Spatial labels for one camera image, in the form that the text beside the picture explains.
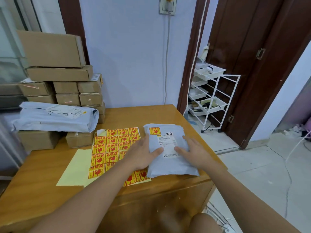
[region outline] leg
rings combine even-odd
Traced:
[[[208,214],[198,213],[193,216],[188,229],[189,233],[221,233],[220,226]]]

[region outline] left hand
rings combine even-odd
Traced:
[[[149,134],[134,143],[123,160],[130,163],[134,170],[146,168],[157,156],[164,151],[163,147],[157,148],[154,152],[149,152]]]

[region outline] wooden table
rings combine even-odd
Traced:
[[[106,122],[96,129],[138,126],[144,137],[142,126],[148,123],[181,125],[186,135],[196,138],[222,163],[173,105],[107,109]],[[56,186],[76,150],[62,138],[55,149],[31,152],[0,198],[0,233],[27,232],[82,190],[82,186]],[[171,228],[184,232],[214,190],[209,176],[202,170],[200,175],[159,176],[121,188],[98,232],[171,232]]]

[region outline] white plastic mailer bag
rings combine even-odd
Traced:
[[[12,121],[16,130],[92,132],[99,117],[99,111],[89,107],[41,102],[23,102],[20,107],[20,118]]]
[[[190,174],[199,176],[197,168],[193,167],[183,156],[175,150],[179,146],[189,151],[187,142],[183,139],[185,135],[182,126],[174,124],[146,124],[145,133],[149,136],[149,152],[159,147],[164,152],[156,157],[149,165],[147,177],[156,177],[169,174]]]

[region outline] hand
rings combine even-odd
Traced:
[[[162,154],[164,151],[163,147],[157,148],[154,152],[149,152],[149,134],[134,143],[123,160],[129,162],[134,170],[146,168],[157,156]]]
[[[175,146],[174,150],[188,160],[189,163],[200,169],[205,169],[208,164],[214,163],[213,158],[196,139],[186,136],[183,136],[183,138],[187,141],[190,152],[178,146]]]

